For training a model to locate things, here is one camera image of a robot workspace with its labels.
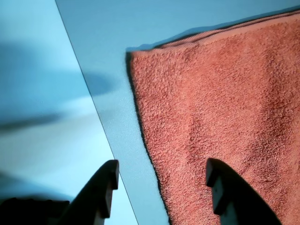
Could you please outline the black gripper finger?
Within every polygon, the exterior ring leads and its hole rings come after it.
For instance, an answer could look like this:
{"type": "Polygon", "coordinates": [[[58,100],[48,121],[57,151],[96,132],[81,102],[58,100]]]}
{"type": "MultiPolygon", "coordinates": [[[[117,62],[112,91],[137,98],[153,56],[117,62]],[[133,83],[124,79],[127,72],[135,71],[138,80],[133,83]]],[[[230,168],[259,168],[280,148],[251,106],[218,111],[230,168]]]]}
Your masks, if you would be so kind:
{"type": "Polygon", "coordinates": [[[67,207],[58,225],[103,225],[110,217],[113,191],[118,189],[119,162],[108,160],[67,207]]]}
{"type": "Polygon", "coordinates": [[[222,225],[279,225],[276,214],[228,164],[208,158],[206,186],[211,188],[213,213],[222,225]]]}

